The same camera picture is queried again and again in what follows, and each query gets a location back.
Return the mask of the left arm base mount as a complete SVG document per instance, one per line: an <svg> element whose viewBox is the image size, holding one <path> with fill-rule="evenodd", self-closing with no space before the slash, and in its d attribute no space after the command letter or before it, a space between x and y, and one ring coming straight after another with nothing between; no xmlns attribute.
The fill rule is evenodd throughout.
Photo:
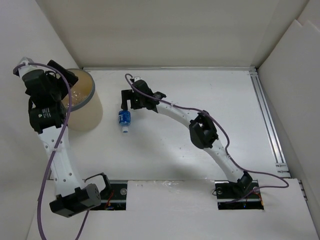
<svg viewBox="0 0 320 240"><path fill-rule="evenodd" d="M91 211L125 211L127 207L128 181L110 180L113 195L101 197L101 204Z"/></svg>

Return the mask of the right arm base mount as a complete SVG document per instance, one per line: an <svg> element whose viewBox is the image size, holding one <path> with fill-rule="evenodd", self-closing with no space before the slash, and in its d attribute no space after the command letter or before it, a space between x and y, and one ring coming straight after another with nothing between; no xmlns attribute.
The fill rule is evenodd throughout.
<svg viewBox="0 0 320 240"><path fill-rule="evenodd" d="M234 192L232 184L228 181L216 181L214 187L212 195L216 197L218 210L264 210L264 204L260 193L251 193L245 198L232 202L245 196L255 187L259 187L257 180L253 180L248 187L248 190L245 190L244 193Z"/></svg>

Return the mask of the blue label bottle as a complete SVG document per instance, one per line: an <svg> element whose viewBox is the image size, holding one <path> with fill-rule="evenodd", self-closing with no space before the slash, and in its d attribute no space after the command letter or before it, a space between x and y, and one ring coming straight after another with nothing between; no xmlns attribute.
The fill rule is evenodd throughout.
<svg viewBox="0 0 320 240"><path fill-rule="evenodd" d="M118 112L118 123L121 126L124 134L129 132L129 126L131 125L131 113L128 110L121 110Z"/></svg>

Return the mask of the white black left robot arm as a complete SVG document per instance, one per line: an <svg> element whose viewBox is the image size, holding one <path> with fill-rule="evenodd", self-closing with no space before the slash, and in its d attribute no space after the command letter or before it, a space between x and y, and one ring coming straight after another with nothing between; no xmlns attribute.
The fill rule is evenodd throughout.
<svg viewBox="0 0 320 240"><path fill-rule="evenodd" d="M35 63L26 58L21 67L21 79L29 95L28 114L31 127L37 133L46 153L55 183L55 200L50 210L69 218L98 207L101 198L107 198L112 187L107 176L104 181L86 184L75 167L75 156L69 143L68 121L71 107L64 106L63 99L72 102L71 88L78 77L50 60L48 64Z"/></svg>

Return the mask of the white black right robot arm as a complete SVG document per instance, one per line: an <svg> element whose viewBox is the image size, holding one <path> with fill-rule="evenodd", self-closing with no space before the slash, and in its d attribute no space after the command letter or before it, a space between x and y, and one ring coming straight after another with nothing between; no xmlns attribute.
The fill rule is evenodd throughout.
<svg viewBox="0 0 320 240"><path fill-rule="evenodd" d="M250 192L252 177L247 170L234 163L227 154L219 139L216 125L208 112L178 106L164 100L167 97L164 93L152 92L148 84L139 77L126 74L125 79L131 89L121 91L122 110L128 110L128 101L130 101L132 110L147 109L184 125L189 131L191 143L209 154L222 169L234 198L239 199Z"/></svg>

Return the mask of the clear unlabelled plastic bottle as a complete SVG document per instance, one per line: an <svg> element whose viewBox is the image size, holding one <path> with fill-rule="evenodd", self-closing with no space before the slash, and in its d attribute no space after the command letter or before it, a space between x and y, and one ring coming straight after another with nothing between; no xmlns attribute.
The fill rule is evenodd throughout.
<svg viewBox="0 0 320 240"><path fill-rule="evenodd" d="M71 107L75 107L79 104L81 104L85 99L87 98L87 95L85 93L82 93L80 91L72 90L71 91ZM63 105L68 108L69 107L69 97L66 95L65 98L62 100Z"/></svg>

